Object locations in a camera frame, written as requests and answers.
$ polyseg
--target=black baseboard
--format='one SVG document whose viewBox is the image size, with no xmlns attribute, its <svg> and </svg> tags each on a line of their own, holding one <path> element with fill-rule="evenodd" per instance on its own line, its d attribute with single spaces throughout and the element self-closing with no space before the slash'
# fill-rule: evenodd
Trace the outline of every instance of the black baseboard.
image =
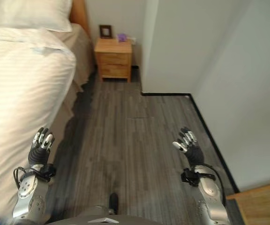
<svg viewBox="0 0 270 225">
<path fill-rule="evenodd" d="M 197 107 L 197 105 L 196 105 L 196 103 L 194 101 L 193 96 L 190 93 L 143 93 L 143 92 L 141 92 L 141 95 L 142 96 L 176 96 L 176 95 L 189 96 L 189 98 L 190 98 L 190 100 L 191 100 L 191 102 L 192 102 L 192 104 L 194 106 L 194 109 L 195 109 L 200 121 L 202 122 L 202 125 L 203 125 L 207 135 L 210 138 L 210 141 L 211 141 L 211 143 L 212 143 L 212 145 L 213 145 L 213 147 L 214 147 L 214 149 L 215 149 L 215 151 L 217 153 L 217 156 L 218 156 L 219 160 L 222 163 L 222 166 L 223 166 L 223 168 L 224 168 L 224 170 L 225 170 L 225 172 L 227 174 L 227 177 L 228 177 L 228 179 L 229 179 L 229 181 L 230 181 L 230 183 L 231 183 L 231 185 L 232 185 L 232 187 L 234 189 L 234 192 L 235 193 L 240 192 L 240 190 L 238 189 L 238 186 L 236 185 L 236 183 L 234 181 L 234 178 L 233 178 L 232 174 L 230 173 L 230 171 L 228 169 L 228 166 L 226 165 L 226 162 L 225 162 L 225 160 L 224 160 L 224 158 L 223 158 L 223 156 L 222 156 L 222 154 L 221 154 L 221 152 L 220 152 L 220 150 L 219 150 L 213 136 L 210 133 L 210 130 L 208 129 L 208 126 L 206 125 L 206 123 L 205 123 L 205 121 L 204 121 L 204 119 L 203 119 L 203 117 L 202 117 L 202 115 L 201 115 L 201 113 L 199 111 L 199 108 Z"/>
<path fill-rule="evenodd" d="M 141 92 L 142 96 L 177 96 L 177 95 L 186 95 L 190 96 L 191 94 L 188 93 L 143 93 Z"/>
</svg>

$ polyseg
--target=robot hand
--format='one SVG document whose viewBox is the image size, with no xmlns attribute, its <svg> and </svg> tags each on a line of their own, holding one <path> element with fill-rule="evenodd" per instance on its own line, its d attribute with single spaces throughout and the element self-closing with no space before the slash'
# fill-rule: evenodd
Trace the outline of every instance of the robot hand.
<svg viewBox="0 0 270 225">
<path fill-rule="evenodd" d="M 28 160 L 30 166 L 45 165 L 51 152 L 51 145 L 55 138 L 52 133 L 48 132 L 48 128 L 40 128 L 32 142 L 31 150 L 29 152 Z"/>
</svg>

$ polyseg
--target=picture frame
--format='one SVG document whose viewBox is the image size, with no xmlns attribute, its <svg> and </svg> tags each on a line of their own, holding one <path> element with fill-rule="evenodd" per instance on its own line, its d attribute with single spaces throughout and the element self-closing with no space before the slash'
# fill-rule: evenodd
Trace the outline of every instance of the picture frame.
<svg viewBox="0 0 270 225">
<path fill-rule="evenodd" d="M 111 25 L 99 25 L 100 37 L 105 39 L 112 39 Z"/>
</svg>

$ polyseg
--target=purple object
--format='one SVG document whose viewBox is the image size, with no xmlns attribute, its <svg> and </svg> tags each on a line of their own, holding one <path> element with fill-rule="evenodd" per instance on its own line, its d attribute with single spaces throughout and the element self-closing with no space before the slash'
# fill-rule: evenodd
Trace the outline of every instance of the purple object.
<svg viewBox="0 0 270 225">
<path fill-rule="evenodd" d="M 118 42 L 125 42 L 125 41 L 127 41 L 126 34 L 117 34 L 117 41 Z"/>
</svg>

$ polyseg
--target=nightstand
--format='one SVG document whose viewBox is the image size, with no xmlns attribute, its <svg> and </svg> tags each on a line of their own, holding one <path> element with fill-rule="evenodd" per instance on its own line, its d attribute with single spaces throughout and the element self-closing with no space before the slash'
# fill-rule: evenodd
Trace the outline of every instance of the nightstand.
<svg viewBox="0 0 270 225">
<path fill-rule="evenodd" d="M 95 57 L 101 81 L 103 78 L 124 78 L 131 82 L 131 41 L 99 38 Z"/>
</svg>

